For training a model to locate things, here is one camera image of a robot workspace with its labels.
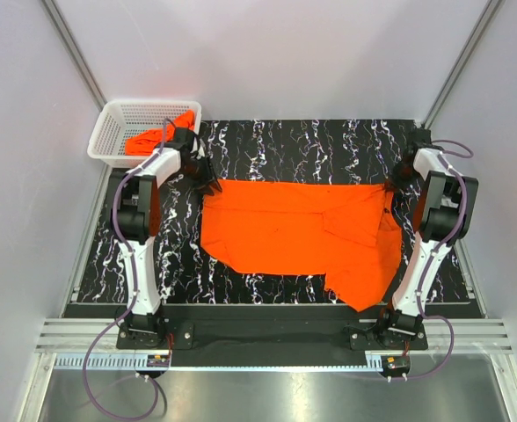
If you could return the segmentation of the orange t shirt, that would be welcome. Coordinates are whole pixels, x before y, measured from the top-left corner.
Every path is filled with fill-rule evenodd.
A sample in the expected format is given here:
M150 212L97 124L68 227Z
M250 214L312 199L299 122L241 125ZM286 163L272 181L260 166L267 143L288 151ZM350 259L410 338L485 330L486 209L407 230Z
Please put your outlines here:
M223 180L203 201L200 244L238 273L322 275L357 311L385 296L402 258L394 193L377 185Z

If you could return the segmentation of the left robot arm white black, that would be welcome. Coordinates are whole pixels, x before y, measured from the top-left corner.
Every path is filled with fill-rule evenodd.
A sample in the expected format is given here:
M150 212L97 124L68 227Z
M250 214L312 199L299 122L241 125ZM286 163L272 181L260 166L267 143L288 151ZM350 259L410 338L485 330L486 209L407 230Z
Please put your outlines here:
M182 174L204 194L222 190L204 149L163 148L136 167L115 171L109 180L108 221L117 238L127 281L127 308L116 318L120 340L156 348L171 338L157 292L154 242L162 214L160 187Z

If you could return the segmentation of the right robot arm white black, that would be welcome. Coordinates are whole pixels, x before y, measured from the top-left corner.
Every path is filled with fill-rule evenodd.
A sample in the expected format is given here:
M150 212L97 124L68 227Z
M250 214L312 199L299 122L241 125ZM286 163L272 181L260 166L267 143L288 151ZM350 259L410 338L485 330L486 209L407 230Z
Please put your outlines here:
M422 178L424 186L413 214L415 244L407 269L374 328L385 349L399 349L418 337L441 263L469 230L478 180L462 175L449 156L470 159L473 151L450 140L417 144L404 153L386 182L392 192L405 189L414 178Z

